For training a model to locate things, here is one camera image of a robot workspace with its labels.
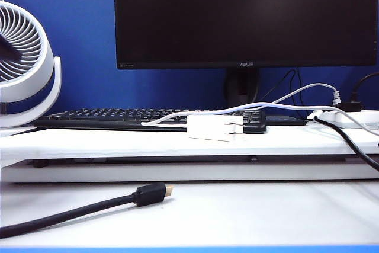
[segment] black keyboard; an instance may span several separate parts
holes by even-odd
[[[154,121],[165,115],[180,111],[175,109],[117,109],[98,108],[65,111],[40,117],[33,125],[57,129],[96,129],[96,130],[158,130],[166,132],[185,132],[182,127],[142,126],[143,121]],[[236,111],[229,115],[243,116],[245,133],[264,133],[266,115],[263,111]],[[162,124],[185,124],[186,117],[175,117]]]

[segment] gold connector tip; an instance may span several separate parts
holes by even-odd
[[[174,189],[173,186],[166,186],[166,194],[165,197],[171,196],[172,190]]]

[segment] monitor bezel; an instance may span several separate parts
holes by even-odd
[[[236,62],[122,62],[117,50],[119,47],[117,0],[115,8],[115,40],[117,69],[213,69],[213,68],[264,68],[264,67],[312,67],[312,66],[373,66],[378,58],[378,7],[379,0],[375,2],[375,41],[373,58],[366,59],[304,59],[304,60],[239,60]]]

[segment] desk surface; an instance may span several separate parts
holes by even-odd
[[[361,129],[345,131],[364,152],[379,153],[378,136]],[[334,130],[316,123],[268,127],[265,134],[241,134],[232,142],[191,139],[177,132],[48,129],[2,137],[0,145],[2,166],[23,159],[353,154]]]
[[[379,243],[379,182],[180,183],[125,205],[0,241],[0,246],[151,247]],[[140,184],[2,184],[1,225],[129,194]]]

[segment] white desk fan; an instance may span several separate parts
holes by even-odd
[[[21,60],[0,55],[0,103],[27,99],[50,80],[49,95],[37,106],[16,114],[1,114],[0,128],[27,124],[42,116],[58,98],[61,87],[60,58],[54,57],[41,24],[29,12],[0,1],[0,34],[21,53]]]

